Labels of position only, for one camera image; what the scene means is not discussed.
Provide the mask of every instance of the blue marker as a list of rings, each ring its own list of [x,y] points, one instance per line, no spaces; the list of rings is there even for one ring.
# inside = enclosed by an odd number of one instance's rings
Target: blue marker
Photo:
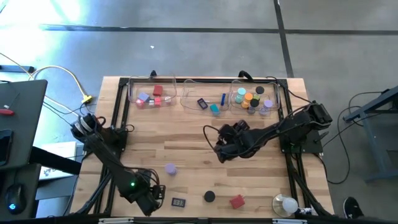
[[[224,106],[224,101],[225,101],[225,93],[223,93],[223,97],[221,99],[221,105]]]
[[[220,110],[218,109],[217,105],[210,105],[210,110],[213,112],[214,116],[220,115]]]

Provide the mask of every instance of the white ball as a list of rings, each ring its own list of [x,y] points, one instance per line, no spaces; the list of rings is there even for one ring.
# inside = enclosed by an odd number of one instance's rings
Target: white ball
[[[286,212],[295,213],[299,209],[299,205],[294,198],[287,197],[282,202],[282,207]]]

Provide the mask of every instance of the black puck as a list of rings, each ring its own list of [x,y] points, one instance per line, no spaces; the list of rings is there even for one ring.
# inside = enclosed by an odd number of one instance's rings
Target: black puck
[[[204,198],[205,198],[205,201],[207,201],[207,202],[213,202],[214,199],[216,198],[216,195],[215,195],[214,192],[212,192],[211,190],[208,190],[208,191],[205,193]]]
[[[257,106],[259,106],[259,104],[260,104],[259,100],[253,99],[253,100],[250,101],[250,106],[251,107],[257,107]]]
[[[257,86],[256,93],[257,94],[263,94],[264,93],[264,88],[262,86]]]

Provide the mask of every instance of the blue cap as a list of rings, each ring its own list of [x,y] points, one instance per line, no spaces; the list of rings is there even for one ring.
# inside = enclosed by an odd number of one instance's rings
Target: blue cap
[[[245,95],[246,94],[246,90],[244,88],[238,88],[238,94],[239,95]]]

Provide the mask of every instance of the shoe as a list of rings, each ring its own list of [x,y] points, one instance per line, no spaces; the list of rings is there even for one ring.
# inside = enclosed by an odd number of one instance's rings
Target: shoe
[[[364,216],[358,202],[353,197],[348,197],[343,203],[344,216],[349,219],[355,219]]]

